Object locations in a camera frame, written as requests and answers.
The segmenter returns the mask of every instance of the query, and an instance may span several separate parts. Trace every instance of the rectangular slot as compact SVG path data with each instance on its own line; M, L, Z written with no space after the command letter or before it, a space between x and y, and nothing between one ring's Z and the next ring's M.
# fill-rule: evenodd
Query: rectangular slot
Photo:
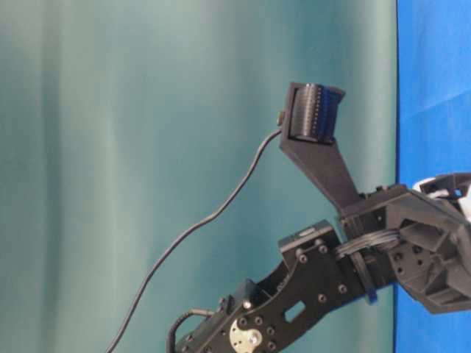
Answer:
M306 308L303 302L298 301L295 305L293 305L290 309L285 311L285 320L289 323L293 322L293 320L298 317Z

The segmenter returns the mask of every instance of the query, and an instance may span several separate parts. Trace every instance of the black cable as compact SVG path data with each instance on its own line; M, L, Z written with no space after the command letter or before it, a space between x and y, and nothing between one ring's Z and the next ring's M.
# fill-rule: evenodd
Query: black cable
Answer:
M245 183L247 182L247 180L252 175L255 167L257 166L258 160L260 159L266 145L268 145L269 142L271 140L273 140L275 137L277 137L280 133L281 133L281 130L276 130L276 131L272 132L270 135L268 135L265 138L265 140L263 140L261 145L258 147L257 153L255 154L255 157L252 161L252 164L249 167L249 170L248 170L247 174L245 174L244 178L242 178L242 180L237 185L237 188L235 188L235 190L229 195L229 197L226 199L226 201L224 201L224 203L219 207L219 209L217 209L216 211L211 213L208 217L204 218L199 223L194 224L193 226L188 228L186 231L184 231L177 239L174 240L174 242L170 245L170 247L168 247L167 250L164 251L162 256L157 261L155 261L154 265L152 266L149 273L146 275L146 278L144 279L141 286L139 287L138 292L136 293L134 299L132 300L131 307L130 307L130 309L128 310L128 312L126 314L126 317L124 318L123 323L121 324L121 327L119 328L118 332L116 333L116 336L114 337L114 339L111 341L110 345L108 346L108 348L106 350L106 353L111 353L116 348L116 345L118 344L118 342L123 337L124 331L126 331L127 325L129 324L129 322L132 318L132 314L134 314L135 308L139 304L139 300L141 300L142 294L146 290L146 287L149 284L150 279L152 278L152 276L154 275L156 270L160 267L160 265L162 265L163 261L165 261L165 259L174 251L174 249L182 241L185 240L186 237L188 237L195 230L199 229L200 227L204 226L205 224L208 224L209 222L211 222L213 219L217 218L226 209L226 207L229 206L231 201L234 200L234 198L237 196L239 191L244 187Z
M175 335L177 334L178 327L180 327L180 325L183 324L187 318L193 315L205 316L209 318L214 315L214 312L203 309L191 309L181 315L169 330L169 335L167 336L166 353L175 353Z

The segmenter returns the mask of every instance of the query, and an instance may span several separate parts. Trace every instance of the black mount arm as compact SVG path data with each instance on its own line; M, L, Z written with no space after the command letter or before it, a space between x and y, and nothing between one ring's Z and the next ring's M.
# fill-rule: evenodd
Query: black mount arm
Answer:
M471 174L438 176L423 193L392 185L358 195L333 138L343 95L291 84L280 147L336 207L349 241L340 244L326 221L282 239L279 266L221 299L176 352L278 352L330 311L373 301L395 281L431 313L471 310L471 224L460 202Z

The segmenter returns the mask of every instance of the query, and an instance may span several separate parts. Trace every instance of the teal backdrop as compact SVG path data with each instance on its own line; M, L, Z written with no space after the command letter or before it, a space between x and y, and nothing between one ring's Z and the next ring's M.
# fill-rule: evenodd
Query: teal backdrop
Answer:
M0 352L103 352L154 259L244 175L291 81L346 90L353 179L393 183L395 24L386 0L1 1ZM323 218L274 142L157 272L116 351L163 352L179 314L263 278L277 240ZM385 289L286 351L392 347Z

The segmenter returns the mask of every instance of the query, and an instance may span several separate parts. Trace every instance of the blue fabric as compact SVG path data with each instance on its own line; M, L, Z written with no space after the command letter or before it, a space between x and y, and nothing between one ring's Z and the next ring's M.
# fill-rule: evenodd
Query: blue fabric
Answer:
M471 1L398 0L398 179L471 171ZM471 352L471 313L396 295L396 352Z

